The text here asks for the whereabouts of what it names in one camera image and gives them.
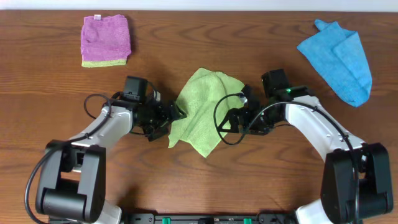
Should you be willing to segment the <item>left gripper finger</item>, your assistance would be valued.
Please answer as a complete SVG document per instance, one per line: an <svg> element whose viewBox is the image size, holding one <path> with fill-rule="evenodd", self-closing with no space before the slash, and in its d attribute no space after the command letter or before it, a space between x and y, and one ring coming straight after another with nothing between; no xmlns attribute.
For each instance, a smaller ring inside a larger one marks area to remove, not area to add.
<svg viewBox="0 0 398 224"><path fill-rule="evenodd" d="M171 121L185 119L187 114L176 104L174 100L169 101L169 117Z"/></svg>
<svg viewBox="0 0 398 224"><path fill-rule="evenodd" d="M168 135L169 126L172 124L170 120L150 120L150 123L147 125L147 138L150 142L155 141L162 136Z"/></svg>

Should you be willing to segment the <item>light green cloth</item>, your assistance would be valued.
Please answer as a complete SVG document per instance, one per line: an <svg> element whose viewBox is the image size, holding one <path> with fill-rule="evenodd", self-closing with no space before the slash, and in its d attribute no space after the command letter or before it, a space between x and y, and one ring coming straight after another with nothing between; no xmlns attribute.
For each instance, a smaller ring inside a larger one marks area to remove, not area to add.
<svg viewBox="0 0 398 224"><path fill-rule="evenodd" d="M169 134L169 148L179 141L189 143L207 157L226 133L217 133L214 122L221 123L228 110L243 106L236 96L244 83L223 72L199 68L181 90L176 105L187 117L174 121Z"/></svg>

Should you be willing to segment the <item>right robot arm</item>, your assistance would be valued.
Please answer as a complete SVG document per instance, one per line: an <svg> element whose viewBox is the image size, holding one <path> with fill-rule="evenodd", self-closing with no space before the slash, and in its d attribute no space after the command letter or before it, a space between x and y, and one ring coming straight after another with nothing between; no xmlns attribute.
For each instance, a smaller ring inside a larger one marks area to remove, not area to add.
<svg viewBox="0 0 398 224"><path fill-rule="evenodd" d="M241 108L215 121L218 134L266 135L285 121L298 129L324 161L320 199L299 207L284 223L362 223L394 208L389 154L381 143L351 134L307 86L292 86L282 69L261 77L267 105L252 88L235 93Z"/></svg>

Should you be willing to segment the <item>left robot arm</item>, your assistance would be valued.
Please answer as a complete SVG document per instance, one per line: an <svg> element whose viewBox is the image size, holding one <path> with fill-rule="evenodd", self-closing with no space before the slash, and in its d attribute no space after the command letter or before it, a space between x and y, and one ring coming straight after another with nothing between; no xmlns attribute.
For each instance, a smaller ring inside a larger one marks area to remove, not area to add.
<svg viewBox="0 0 398 224"><path fill-rule="evenodd" d="M163 103L152 83L128 76L123 91L104 97L100 114L66 141L52 140L31 173L40 175L35 209L49 223L121 223L123 211L106 201L106 156L135 127L154 141L186 118L174 100Z"/></svg>

